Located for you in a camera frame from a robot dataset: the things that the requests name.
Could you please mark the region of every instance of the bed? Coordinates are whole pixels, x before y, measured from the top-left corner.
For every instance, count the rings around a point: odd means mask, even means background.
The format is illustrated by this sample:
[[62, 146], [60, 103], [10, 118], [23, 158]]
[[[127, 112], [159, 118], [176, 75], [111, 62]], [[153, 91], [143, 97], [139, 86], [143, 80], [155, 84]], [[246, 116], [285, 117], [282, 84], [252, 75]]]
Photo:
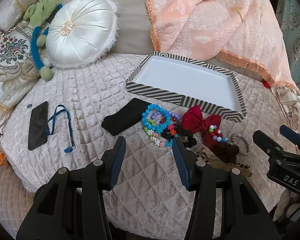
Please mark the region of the bed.
[[[73, 170], [85, 167], [114, 145], [117, 137], [101, 128], [105, 116], [117, 112], [133, 97], [162, 105], [178, 114], [187, 110], [186, 107], [126, 91], [125, 80], [144, 58], [145, 55], [115, 53], [86, 68], [55, 69], [51, 82], [39, 79], [16, 105], [0, 140], [0, 147], [11, 165], [7, 171], [0, 173], [0, 222], [13, 237], [32, 204], [32, 193], [47, 183], [58, 168], [66, 166]], [[227, 66], [217, 59], [210, 63], [235, 70], [234, 66]], [[300, 114], [300, 110], [296, 110], [300, 109], [300, 98], [290, 90], [268, 90], [254, 78], [237, 72], [234, 75], [243, 94], [247, 116], [241, 123], [223, 119], [221, 130], [228, 135], [243, 133], [251, 143], [251, 154], [238, 156], [238, 161], [250, 165], [253, 175], [249, 181], [270, 211], [279, 201], [283, 188], [266, 177], [267, 155], [252, 143], [252, 134], [255, 130], [262, 130], [275, 138], [286, 151], [296, 152], [295, 146], [279, 134], [279, 127], [300, 123], [300, 119], [296, 121], [292, 117]], [[292, 100], [294, 96], [294, 101], [298, 102], [291, 107], [285, 99], [289, 97]], [[56, 131], [46, 144], [34, 151], [27, 149], [31, 109], [44, 101], [49, 103], [48, 116], [52, 116], [55, 106], [61, 103], [70, 112], [76, 144], [70, 154], [63, 151], [70, 146], [65, 116], [58, 117]], [[127, 152], [116, 187], [104, 193], [108, 219], [116, 227], [137, 235], [183, 239], [194, 192], [187, 192], [181, 185], [171, 149], [158, 148], [146, 139], [141, 123], [119, 135], [127, 140]], [[202, 147], [200, 135], [195, 136], [200, 143], [192, 148], [194, 151]], [[220, 192], [217, 196], [215, 236], [219, 234], [221, 221]]]

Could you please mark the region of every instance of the black phone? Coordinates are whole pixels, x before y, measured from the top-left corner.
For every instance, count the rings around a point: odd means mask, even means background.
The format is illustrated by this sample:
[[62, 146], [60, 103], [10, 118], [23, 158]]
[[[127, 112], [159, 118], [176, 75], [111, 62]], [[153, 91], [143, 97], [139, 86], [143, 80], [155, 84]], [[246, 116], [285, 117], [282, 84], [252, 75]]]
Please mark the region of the black phone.
[[29, 135], [28, 135], [28, 149], [33, 151], [39, 146], [48, 141], [48, 135], [45, 130], [48, 123], [48, 102], [36, 106], [31, 111]]

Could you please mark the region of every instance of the pink blanket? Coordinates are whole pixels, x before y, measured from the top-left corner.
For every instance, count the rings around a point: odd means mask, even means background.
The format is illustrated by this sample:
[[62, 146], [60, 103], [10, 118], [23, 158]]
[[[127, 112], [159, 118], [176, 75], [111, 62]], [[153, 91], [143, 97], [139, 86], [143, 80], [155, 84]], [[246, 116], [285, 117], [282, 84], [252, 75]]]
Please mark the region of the pink blanket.
[[269, 0], [147, 0], [155, 50], [214, 56], [300, 93]]

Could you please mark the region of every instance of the plush toy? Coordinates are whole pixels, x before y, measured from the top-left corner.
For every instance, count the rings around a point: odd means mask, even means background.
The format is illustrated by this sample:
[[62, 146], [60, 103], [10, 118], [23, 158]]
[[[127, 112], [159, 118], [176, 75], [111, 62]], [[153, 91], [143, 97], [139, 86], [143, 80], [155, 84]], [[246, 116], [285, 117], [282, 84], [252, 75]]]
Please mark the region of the plush toy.
[[39, 0], [37, 3], [28, 7], [23, 17], [24, 20], [30, 19], [30, 26], [34, 29], [31, 40], [31, 53], [36, 68], [40, 71], [43, 80], [50, 81], [52, 79], [52, 71], [45, 66], [40, 59], [38, 47], [45, 44], [49, 31], [47, 28], [38, 38], [43, 23], [50, 17], [53, 11], [62, 7], [60, 0]]

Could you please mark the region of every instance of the metal screw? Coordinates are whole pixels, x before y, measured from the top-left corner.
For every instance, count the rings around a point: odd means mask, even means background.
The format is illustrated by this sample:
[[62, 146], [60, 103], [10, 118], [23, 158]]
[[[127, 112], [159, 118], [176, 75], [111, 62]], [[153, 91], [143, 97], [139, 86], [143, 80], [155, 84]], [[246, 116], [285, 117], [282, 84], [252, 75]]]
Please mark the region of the metal screw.
[[197, 165], [203, 167], [206, 165], [206, 163], [204, 161], [197, 161]]
[[95, 166], [100, 166], [100, 165], [102, 165], [102, 160], [95, 160], [95, 161], [93, 162], [93, 165], [95, 165]]
[[239, 174], [240, 174], [240, 170], [237, 169], [237, 168], [233, 168], [231, 171], [232, 171], [232, 173], [234, 173], [235, 175], [239, 175]]
[[65, 167], [62, 167], [58, 170], [59, 174], [65, 174], [67, 172], [67, 169]]

